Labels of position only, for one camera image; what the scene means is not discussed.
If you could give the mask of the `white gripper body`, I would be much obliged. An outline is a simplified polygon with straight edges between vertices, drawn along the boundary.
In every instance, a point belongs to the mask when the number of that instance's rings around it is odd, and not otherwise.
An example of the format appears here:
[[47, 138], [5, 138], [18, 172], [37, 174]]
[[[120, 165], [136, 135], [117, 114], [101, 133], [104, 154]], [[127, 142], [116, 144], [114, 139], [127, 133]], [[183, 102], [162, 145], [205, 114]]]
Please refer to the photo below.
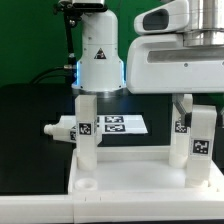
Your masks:
[[179, 34], [136, 38], [127, 56], [131, 93], [224, 92], [224, 47], [184, 47]]

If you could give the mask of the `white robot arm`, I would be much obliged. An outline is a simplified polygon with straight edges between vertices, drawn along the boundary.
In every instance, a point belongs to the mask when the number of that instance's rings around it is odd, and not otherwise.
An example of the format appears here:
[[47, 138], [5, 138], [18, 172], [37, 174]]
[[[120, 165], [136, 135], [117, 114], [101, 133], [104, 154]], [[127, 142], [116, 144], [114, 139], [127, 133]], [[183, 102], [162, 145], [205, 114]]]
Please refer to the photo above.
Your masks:
[[119, 61], [117, 20], [103, 4], [73, 0], [82, 16], [77, 86], [84, 91], [173, 95], [186, 125], [183, 94], [224, 92], [224, 0], [170, 0], [135, 17], [138, 37]]

